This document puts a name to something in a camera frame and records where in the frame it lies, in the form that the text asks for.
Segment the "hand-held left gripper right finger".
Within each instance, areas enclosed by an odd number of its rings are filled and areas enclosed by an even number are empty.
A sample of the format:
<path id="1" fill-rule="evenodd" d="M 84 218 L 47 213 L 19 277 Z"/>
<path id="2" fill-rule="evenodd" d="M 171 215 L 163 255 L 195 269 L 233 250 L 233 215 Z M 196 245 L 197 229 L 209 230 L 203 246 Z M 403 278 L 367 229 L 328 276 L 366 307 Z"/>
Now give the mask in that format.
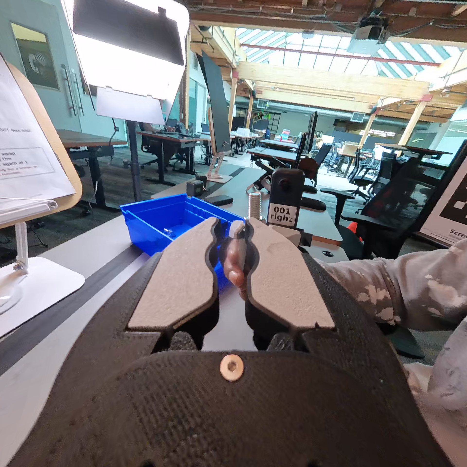
<path id="1" fill-rule="evenodd" d="M 246 221 L 245 243 L 245 314 L 254 344 L 268 347 L 277 334 L 291 347 L 335 341 L 335 321 L 299 248 L 257 219 Z"/>

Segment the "black panel wooden stand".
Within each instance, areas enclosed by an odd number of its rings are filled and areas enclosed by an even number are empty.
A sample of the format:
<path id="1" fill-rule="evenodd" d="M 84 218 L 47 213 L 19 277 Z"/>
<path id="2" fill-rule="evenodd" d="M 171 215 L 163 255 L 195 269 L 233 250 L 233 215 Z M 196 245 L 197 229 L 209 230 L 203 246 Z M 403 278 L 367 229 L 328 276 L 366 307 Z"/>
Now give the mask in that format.
<path id="1" fill-rule="evenodd" d="M 232 176 L 222 175 L 219 170 L 224 157 L 232 154 L 232 145 L 221 70 L 205 52 L 197 57 L 211 102 L 208 121 L 213 156 L 207 173 L 207 180 L 225 184 L 231 180 Z"/>

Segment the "black folding holder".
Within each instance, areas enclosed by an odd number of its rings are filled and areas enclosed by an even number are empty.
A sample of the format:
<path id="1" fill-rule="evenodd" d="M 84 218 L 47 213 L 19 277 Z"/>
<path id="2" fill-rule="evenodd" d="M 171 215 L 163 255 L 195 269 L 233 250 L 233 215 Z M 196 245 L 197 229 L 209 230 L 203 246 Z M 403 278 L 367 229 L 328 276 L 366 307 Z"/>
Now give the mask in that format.
<path id="1" fill-rule="evenodd" d="M 264 170 L 265 173 L 260 176 L 254 183 L 250 184 L 247 189 L 246 193 L 250 194 L 254 190 L 261 191 L 266 190 L 267 194 L 270 194 L 271 191 L 271 183 L 272 183 L 272 174 L 275 171 L 271 166 L 266 163 L 263 163 L 262 160 L 256 160 L 255 164 L 260 169 Z"/>

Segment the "grey phone sign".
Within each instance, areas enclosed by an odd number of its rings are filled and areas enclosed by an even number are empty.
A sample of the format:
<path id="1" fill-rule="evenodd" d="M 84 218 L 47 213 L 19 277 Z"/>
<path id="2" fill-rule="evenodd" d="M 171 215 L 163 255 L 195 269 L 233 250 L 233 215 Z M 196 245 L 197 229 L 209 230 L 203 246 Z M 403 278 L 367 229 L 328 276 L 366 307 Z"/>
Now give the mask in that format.
<path id="1" fill-rule="evenodd" d="M 33 85 L 59 90 L 47 36 L 43 32 L 11 22 L 26 77 Z"/>

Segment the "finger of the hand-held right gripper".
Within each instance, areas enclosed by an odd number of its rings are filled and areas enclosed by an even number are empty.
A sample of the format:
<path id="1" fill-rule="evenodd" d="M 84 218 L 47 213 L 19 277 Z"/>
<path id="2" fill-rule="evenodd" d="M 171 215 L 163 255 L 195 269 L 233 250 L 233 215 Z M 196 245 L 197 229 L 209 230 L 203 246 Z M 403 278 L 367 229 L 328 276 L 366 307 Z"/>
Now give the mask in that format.
<path id="1" fill-rule="evenodd" d="M 274 224 L 270 224 L 269 227 L 287 238 L 293 245 L 300 245 L 303 233 L 302 230 Z"/>
<path id="2" fill-rule="evenodd" d="M 246 241 L 245 241 L 245 222 L 244 220 L 235 220 L 230 226 L 230 239 L 238 243 L 238 261 L 237 265 L 243 271 L 246 259 Z"/>

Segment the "ceiling projector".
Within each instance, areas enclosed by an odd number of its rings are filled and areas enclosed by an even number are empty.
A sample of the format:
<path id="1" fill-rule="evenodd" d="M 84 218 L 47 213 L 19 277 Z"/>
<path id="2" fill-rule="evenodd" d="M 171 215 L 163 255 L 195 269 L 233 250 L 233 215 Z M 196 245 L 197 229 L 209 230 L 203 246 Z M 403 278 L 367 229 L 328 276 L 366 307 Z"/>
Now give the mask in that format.
<path id="1" fill-rule="evenodd" d="M 360 20 L 353 33 L 347 52 L 374 55 L 389 38 L 389 21 L 384 16 L 368 16 Z"/>

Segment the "bright studio light panel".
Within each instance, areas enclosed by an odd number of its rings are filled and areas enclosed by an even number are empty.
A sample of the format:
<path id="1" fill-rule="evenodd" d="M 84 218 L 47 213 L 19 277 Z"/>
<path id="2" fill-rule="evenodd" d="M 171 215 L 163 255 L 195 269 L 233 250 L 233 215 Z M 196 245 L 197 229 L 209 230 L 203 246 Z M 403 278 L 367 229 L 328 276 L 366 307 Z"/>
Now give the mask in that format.
<path id="1" fill-rule="evenodd" d="M 100 116 L 163 125 L 186 69 L 190 16 L 176 1 L 62 1 Z"/>

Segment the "person's right hand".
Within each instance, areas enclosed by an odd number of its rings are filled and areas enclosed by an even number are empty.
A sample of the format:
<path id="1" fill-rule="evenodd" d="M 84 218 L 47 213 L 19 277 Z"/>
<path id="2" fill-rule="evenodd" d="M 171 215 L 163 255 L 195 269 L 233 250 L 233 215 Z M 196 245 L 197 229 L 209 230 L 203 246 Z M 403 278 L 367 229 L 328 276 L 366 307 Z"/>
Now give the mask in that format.
<path id="1" fill-rule="evenodd" d="M 238 261 L 238 243 L 235 240 L 230 240 L 224 260 L 225 277 L 238 289 L 241 298 L 246 301 L 247 295 L 247 279 L 246 274 L 237 265 Z"/>

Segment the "person's right forearm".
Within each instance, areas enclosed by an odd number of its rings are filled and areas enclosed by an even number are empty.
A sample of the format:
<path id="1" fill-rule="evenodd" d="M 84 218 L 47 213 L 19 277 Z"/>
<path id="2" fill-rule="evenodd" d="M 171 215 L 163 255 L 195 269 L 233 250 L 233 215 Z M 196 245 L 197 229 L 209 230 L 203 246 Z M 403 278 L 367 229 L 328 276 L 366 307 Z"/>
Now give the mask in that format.
<path id="1" fill-rule="evenodd" d="M 395 260 L 318 262 L 377 322 L 419 331 L 456 325 L 466 340 L 467 241 Z"/>

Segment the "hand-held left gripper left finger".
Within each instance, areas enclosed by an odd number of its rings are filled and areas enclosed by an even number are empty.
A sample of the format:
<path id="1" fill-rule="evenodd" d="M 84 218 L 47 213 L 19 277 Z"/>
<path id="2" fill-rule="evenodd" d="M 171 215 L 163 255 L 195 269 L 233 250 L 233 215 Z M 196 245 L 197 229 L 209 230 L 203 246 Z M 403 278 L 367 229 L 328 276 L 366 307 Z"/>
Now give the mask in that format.
<path id="1" fill-rule="evenodd" d="M 127 324 L 130 331 L 188 333 L 196 347 L 219 320 L 220 219 L 209 217 L 162 252 Z"/>

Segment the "blue storage bin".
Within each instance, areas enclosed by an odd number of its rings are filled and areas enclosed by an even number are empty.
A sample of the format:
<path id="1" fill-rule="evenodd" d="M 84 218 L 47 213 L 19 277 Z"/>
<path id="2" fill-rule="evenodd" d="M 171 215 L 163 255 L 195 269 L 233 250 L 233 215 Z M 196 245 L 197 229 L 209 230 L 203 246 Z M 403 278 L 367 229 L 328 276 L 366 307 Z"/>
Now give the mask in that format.
<path id="1" fill-rule="evenodd" d="M 196 197 L 178 194 L 120 206 L 129 236 L 134 245 L 153 256 L 162 252 L 171 242 L 210 217 L 220 219 L 220 239 L 228 236 L 231 223 L 243 220 L 222 207 L 216 207 Z M 163 229 L 172 229 L 173 236 Z"/>

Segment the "white stand base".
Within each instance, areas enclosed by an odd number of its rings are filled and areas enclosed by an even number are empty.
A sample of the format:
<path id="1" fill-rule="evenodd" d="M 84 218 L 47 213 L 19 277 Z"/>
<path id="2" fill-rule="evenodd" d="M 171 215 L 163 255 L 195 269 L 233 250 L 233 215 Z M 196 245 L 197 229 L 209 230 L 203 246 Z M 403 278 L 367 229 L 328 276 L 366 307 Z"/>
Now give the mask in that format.
<path id="1" fill-rule="evenodd" d="M 3 337 L 80 289 L 82 274 L 46 258 L 28 261 L 25 270 L 1 268 L 0 336 Z"/>

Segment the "black office chair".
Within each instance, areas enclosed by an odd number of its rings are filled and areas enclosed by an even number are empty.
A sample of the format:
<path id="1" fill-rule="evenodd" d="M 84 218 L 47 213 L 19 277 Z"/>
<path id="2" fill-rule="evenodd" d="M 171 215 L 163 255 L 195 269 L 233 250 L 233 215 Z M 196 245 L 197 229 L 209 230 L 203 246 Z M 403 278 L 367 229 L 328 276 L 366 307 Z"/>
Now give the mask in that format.
<path id="1" fill-rule="evenodd" d="M 420 215 L 415 208 L 422 195 L 420 190 L 425 190 L 424 194 L 429 196 L 435 190 L 424 173 L 426 167 L 422 160 L 411 158 L 366 203 L 361 213 L 342 213 L 345 202 L 353 198 L 349 193 L 320 189 L 336 197 L 335 225 L 342 237 L 341 247 L 349 260 L 398 257 Z M 363 243 L 347 229 L 351 222 L 358 223 L 357 233 L 364 240 Z"/>

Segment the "office desk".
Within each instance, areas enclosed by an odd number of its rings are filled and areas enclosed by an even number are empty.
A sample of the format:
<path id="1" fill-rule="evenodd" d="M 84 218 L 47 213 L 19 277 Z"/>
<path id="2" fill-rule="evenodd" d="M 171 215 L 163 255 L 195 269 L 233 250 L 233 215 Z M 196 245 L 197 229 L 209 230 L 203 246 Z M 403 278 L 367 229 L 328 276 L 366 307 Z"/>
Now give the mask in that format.
<path id="1" fill-rule="evenodd" d="M 140 131 L 137 134 L 142 136 L 141 151 L 155 156 L 155 159 L 140 164 L 140 169 L 143 170 L 144 167 L 154 163 L 157 165 L 157 178 L 150 178 L 148 175 L 144 175 L 144 178 L 151 183 L 168 187 L 177 185 L 177 183 L 172 183 L 165 178 L 166 166 L 169 165 L 172 157 L 180 155 L 185 164 L 181 172 L 194 176 L 196 174 L 195 149 L 202 146 L 202 143 L 211 142 L 208 137 L 179 138 L 173 133 L 169 135 Z"/>
<path id="2" fill-rule="evenodd" d="M 109 212 L 119 212 L 119 207 L 106 203 L 99 159 L 113 158 L 114 146 L 127 146 L 127 142 L 113 137 L 107 138 L 64 129 L 58 129 L 57 134 L 73 163 L 87 161 L 93 190 L 90 206 Z"/>

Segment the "black light stand pole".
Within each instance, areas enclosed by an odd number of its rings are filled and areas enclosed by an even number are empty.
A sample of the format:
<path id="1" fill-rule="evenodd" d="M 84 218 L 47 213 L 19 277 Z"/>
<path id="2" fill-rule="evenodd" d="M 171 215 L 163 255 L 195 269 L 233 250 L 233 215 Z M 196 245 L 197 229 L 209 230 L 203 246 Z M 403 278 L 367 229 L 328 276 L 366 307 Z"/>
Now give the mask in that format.
<path id="1" fill-rule="evenodd" d="M 132 186 L 134 201 L 142 201 L 142 187 L 141 187 L 141 175 L 140 175 L 140 165 L 138 158 L 138 143 L 137 143 L 137 134 L 136 134 L 136 124 L 134 121 L 126 120 L 127 127 L 127 137 L 128 144 L 130 149 L 130 169 L 132 177 Z"/>

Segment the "framed marker poster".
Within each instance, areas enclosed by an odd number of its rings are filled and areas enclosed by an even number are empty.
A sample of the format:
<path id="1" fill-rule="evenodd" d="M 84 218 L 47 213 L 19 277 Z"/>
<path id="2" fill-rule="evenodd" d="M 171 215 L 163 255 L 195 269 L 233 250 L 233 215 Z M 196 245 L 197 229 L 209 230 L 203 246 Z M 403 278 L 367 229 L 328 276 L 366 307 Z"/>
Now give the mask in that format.
<path id="1" fill-rule="evenodd" d="M 417 234 L 443 247 L 467 238 L 466 140 L 422 209 Z"/>

